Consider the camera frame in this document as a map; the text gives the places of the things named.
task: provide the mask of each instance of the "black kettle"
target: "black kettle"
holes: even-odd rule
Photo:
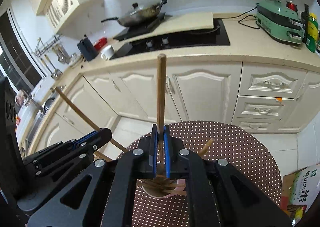
[[[77,46],[86,61],[91,61],[98,55],[97,50],[87,38],[87,35],[84,35],[84,39],[80,40]]]

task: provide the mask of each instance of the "white mug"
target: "white mug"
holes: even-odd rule
[[[113,54],[115,53],[112,45],[108,45],[104,47],[100,52],[101,52],[101,58],[104,60],[110,59],[110,57],[112,57]]]

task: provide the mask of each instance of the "metal rack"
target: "metal rack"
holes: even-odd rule
[[[51,49],[51,47],[57,43],[58,41],[61,42],[61,37],[62,35],[54,35],[49,41],[43,43],[43,41],[41,40],[41,38],[38,38],[38,43],[36,46],[35,51],[33,52],[33,54],[36,57],[41,57],[42,55],[44,55],[47,51],[49,51]]]

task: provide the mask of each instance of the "brown polka dot tablecloth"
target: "brown polka dot tablecloth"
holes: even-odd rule
[[[213,138],[214,142],[203,158],[212,161],[225,158],[280,205],[279,168],[267,148],[246,131],[219,122],[192,121],[170,124],[170,135],[183,140],[185,148],[194,152],[200,151]],[[134,141],[128,149],[137,148],[138,143],[139,140]],[[150,197],[137,181],[132,227],[156,226],[189,226],[187,199],[181,195],[164,199]]]

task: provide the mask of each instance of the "stove knob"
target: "stove knob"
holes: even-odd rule
[[[162,38],[162,43],[163,43],[164,45],[169,44],[168,37],[167,37],[167,38]]]
[[[147,45],[148,48],[152,48],[152,46],[153,46],[153,39],[147,40],[146,45]]]

